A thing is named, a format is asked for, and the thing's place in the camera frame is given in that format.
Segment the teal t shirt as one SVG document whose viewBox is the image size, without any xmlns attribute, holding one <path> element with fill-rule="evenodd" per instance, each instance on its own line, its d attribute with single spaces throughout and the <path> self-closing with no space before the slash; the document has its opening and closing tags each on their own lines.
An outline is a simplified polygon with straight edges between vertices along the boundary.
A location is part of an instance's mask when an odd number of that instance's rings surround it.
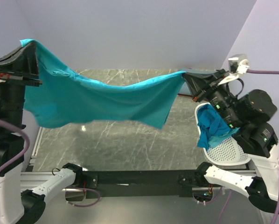
<svg viewBox="0 0 279 224">
<path fill-rule="evenodd" d="M 39 87 L 25 90 L 24 109 L 45 128 L 95 120 L 133 120 L 161 129 L 184 84 L 183 72 L 128 86 L 108 85 L 83 77 L 36 42 Z"/>
</svg>

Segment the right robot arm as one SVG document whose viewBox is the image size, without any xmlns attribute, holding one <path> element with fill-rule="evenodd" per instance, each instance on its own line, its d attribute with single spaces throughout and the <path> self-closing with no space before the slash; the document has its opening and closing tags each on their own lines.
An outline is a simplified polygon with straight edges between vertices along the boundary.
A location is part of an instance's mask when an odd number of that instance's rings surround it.
<svg viewBox="0 0 279 224">
<path fill-rule="evenodd" d="M 225 70 L 186 70 L 183 78 L 193 100 L 207 100 L 231 128 L 238 128 L 233 139 L 253 161 L 259 176 L 243 176 L 203 162 L 195 171 L 200 186 L 216 184 L 236 191 L 261 211 L 279 215 L 279 143 L 269 120 L 277 111 L 267 92 L 255 89 L 241 98 L 234 96 L 227 83 L 238 75 Z"/>
</svg>

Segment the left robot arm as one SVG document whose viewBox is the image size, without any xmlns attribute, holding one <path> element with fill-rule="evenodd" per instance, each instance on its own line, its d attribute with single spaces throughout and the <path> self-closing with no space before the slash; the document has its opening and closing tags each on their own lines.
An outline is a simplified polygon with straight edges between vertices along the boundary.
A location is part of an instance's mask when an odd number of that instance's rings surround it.
<svg viewBox="0 0 279 224">
<path fill-rule="evenodd" d="M 29 42 L 0 58 L 0 224 L 34 224 L 62 189 L 77 188 L 82 168 L 68 163 L 44 184 L 21 190 L 24 154 L 30 145 L 22 123 L 25 89 L 38 87 L 37 44 Z"/>
</svg>

